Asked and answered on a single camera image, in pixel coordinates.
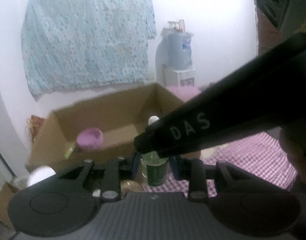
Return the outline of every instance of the white ball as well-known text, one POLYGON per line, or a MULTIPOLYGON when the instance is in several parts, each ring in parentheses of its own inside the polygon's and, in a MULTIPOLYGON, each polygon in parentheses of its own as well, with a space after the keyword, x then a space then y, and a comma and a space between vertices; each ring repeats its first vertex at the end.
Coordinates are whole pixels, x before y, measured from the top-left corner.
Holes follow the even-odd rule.
POLYGON ((150 125, 150 124, 156 122, 157 120, 160 120, 160 119, 159 119, 157 116, 153 115, 153 116, 151 116, 151 117, 149 118, 148 123, 149 123, 149 125, 150 125))
POLYGON ((55 171, 49 166, 41 166, 29 175, 27 179, 27 186, 30 187, 44 179, 55 175, 55 171))

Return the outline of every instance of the finger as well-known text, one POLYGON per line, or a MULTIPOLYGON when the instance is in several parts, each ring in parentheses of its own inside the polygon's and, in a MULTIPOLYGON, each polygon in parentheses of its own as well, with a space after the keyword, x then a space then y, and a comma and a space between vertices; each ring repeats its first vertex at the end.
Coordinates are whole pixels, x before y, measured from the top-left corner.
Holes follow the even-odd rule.
POLYGON ((288 155, 290 160, 292 159, 300 159, 305 158, 304 153, 300 145, 295 143, 287 133, 283 130, 280 131, 279 143, 282 150, 288 155))

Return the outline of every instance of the floor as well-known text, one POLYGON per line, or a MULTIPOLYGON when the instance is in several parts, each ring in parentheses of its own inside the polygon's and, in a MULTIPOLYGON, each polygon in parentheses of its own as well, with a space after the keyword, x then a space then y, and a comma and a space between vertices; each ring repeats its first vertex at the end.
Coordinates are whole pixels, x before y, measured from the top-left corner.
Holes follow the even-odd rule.
POLYGON ((0 223, 0 240, 8 240, 15 234, 14 231, 0 223))

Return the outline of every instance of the human hand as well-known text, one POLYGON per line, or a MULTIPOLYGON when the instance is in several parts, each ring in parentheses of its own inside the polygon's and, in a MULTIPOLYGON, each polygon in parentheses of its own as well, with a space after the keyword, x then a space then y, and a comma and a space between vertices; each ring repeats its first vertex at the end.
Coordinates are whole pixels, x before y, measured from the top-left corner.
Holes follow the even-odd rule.
POLYGON ((286 152, 288 161, 294 166, 304 184, 306 184, 306 157, 303 149, 292 141, 285 131, 280 132, 280 146, 286 152))

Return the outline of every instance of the pink cloth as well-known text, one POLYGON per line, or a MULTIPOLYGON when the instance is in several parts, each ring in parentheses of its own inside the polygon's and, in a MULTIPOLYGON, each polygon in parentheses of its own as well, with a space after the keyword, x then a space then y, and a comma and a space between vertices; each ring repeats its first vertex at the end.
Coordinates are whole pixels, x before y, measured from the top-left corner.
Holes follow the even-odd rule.
POLYGON ((184 86, 184 87, 169 86, 166 88, 169 91, 171 91, 173 94, 175 94, 178 98, 182 99, 184 102, 189 101, 191 98, 201 93, 200 89, 192 86, 184 86))
MULTIPOLYGON (((287 190, 293 185, 297 172, 287 155, 282 151, 279 141, 265 132, 238 140, 204 159, 205 164, 215 165, 217 160, 228 161, 264 180, 287 190)), ((189 183, 185 180, 176 181, 172 174, 159 187, 143 185, 148 192, 184 192, 187 194, 189 183)), ((207 180, 209 196, 215 196, 213 180, 207 180)))

